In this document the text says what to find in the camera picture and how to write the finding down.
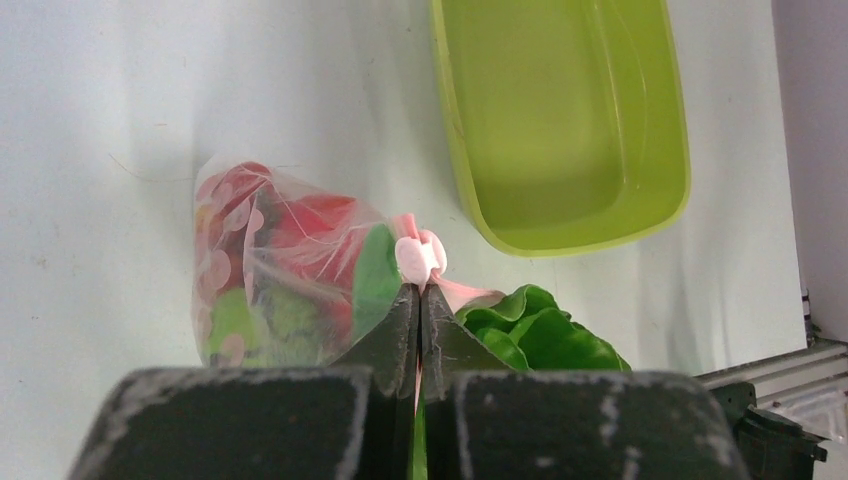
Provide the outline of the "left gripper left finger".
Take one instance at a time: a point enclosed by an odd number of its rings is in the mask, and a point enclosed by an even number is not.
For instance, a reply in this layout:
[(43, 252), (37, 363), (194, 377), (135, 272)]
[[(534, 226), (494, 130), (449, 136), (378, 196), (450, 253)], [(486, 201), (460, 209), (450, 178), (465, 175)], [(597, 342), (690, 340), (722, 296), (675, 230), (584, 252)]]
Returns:
[(327, 367), (152, 368), (120, 380), (73, 479), (404, 479), (419, 294)]

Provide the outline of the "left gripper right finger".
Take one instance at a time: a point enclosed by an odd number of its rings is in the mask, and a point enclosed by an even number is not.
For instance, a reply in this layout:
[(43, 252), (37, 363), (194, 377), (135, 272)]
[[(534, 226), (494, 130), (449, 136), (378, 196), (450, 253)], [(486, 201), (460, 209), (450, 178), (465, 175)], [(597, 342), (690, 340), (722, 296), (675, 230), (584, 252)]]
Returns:
[(744, 479), (725, 416), (666, 372), (517, 372), (421, 297), (421, 408), (432, 479)]

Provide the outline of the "green lettuce head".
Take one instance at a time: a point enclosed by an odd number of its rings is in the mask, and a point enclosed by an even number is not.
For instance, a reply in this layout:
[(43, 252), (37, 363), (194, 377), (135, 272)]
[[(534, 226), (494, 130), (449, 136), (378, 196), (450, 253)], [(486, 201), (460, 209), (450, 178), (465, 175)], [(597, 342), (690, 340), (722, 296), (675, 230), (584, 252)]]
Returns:
[(521, 286), (492, 306), (465, 306), (456, 319), (518, 371), (631, 370), (609, 342), (574, 321), (537, 285)]

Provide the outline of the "small green watermelon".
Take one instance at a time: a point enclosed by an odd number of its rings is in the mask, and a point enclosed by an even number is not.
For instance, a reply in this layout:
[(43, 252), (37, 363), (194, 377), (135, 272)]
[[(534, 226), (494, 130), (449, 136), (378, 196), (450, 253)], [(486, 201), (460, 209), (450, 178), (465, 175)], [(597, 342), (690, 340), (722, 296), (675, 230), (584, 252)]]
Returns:
[(280, 285), (257, 297), (260, 348), (267, 367), (319, 366), (332, 355), (332, 327), (310, 298)]

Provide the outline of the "yellow green pear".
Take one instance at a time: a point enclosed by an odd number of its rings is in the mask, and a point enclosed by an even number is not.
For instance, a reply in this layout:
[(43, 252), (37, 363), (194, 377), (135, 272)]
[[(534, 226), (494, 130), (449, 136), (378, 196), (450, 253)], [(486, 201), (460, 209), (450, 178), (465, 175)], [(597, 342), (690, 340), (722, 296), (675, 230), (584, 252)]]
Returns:
[(221, 294), (213, 303), (211, 331), (203, 343), (212, 367), (258, 367), (258, 340), (244, 288)]

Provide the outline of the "clear pink zip bag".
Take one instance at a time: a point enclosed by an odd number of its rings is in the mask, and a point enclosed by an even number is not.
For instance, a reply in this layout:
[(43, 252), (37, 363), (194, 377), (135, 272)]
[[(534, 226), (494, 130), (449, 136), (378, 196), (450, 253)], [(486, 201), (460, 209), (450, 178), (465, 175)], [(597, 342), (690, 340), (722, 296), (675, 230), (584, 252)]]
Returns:
[(497, 290), (446, 278), (438, 236), (244, 158), (216, 155), (194, 187), (192, 315), (208, 367), (323, 366), (387, 315), (403, 286), (438, 286), (451, 312)]

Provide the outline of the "red apple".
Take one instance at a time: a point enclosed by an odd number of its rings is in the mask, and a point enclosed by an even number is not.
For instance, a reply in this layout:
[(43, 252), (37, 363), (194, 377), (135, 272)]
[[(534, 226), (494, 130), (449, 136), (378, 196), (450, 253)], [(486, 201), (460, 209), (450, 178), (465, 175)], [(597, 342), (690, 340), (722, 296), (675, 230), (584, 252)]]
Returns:
[(357, 199), (312, 194), (274, 204), (267, 247), (274, 263), (302, 280), (350, 291), (371, 212)]

